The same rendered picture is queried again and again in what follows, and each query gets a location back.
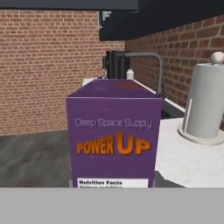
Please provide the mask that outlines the dark wall cabinet run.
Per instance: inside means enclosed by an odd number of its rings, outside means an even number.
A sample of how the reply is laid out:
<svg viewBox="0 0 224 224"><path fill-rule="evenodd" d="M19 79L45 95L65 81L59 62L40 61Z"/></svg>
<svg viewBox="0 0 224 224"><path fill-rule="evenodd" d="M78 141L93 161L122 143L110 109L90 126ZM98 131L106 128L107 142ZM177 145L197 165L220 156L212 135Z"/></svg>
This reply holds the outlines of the dark wall cabinet run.
<svg viewBox="0 0 224 224"><path fill-rule="evenodd" d="M224 0L139 0L137 11L113 11L101 41L131 40L224 14Z"/></svg>

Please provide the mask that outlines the dark cabinet door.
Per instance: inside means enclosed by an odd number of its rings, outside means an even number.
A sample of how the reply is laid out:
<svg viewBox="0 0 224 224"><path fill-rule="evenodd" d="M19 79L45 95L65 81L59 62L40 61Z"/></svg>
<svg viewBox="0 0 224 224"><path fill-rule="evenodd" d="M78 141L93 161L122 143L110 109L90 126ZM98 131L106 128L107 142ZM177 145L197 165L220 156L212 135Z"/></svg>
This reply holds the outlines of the dark cabinet door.
<svg viewBox="0 0 224 224"><path fill-rule="evenodd" d="M138 0L0 0L0 9L135 11Z"/></svg>

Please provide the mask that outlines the purple cereal box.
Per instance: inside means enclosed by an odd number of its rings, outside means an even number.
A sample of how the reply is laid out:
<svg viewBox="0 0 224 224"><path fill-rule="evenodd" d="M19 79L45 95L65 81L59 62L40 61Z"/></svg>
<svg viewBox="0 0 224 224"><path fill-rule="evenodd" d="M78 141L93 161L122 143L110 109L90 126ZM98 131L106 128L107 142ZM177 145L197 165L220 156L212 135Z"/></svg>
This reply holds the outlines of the purple cereal box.
<svg viewBox="0 0 224 224"><path fill-rule="evenodd" d="M66 98L73 186L153 186L163 99L134 80L90 81Z"/></svg>

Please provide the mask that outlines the black coffee machine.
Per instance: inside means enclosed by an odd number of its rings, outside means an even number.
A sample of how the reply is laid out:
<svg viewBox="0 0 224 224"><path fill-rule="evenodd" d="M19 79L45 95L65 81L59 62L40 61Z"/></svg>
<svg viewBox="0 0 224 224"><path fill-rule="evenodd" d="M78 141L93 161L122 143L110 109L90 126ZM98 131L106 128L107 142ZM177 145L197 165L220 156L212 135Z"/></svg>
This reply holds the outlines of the black coffee machine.
<svg viewBox="0 0 224 224"><path fill-rule="evenodd" d="M118 57L123 51L106 51L102 57L102 67L107 72L108 79L125 79L126 72L130 68L130 58Z"/></svg>

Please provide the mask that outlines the grey sink tap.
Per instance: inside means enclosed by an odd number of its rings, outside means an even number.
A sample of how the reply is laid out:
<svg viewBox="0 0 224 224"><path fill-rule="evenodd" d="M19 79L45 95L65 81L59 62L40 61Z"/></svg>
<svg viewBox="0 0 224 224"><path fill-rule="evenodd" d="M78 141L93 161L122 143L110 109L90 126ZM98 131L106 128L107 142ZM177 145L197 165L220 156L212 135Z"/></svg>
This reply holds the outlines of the grey sink tap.
<svg viewBox="0 0 224 224"><path fill-rule="evenodd" d="M117 52L115 54L118 58L138 58L138 57L153 57L158 63L158 76L157 76L157 95L161 98L165 98L163 91L163 61L161 56L156 52Z"/></svg>

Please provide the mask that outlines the dark sink basin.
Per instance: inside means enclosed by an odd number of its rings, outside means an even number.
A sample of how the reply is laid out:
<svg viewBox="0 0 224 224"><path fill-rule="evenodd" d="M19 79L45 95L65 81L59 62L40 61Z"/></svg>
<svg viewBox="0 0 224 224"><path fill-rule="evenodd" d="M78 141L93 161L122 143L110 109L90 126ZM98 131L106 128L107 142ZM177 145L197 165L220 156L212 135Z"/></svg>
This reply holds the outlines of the dark sink basin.
<svg viewBox="0 0 224 224"><path fill-rule="evenodd" d="M164 100L161 118L162 119L172 119L172 118L182 118L184 116L184 112L177 108L175 105L172 105L167 100Z"/></svg>

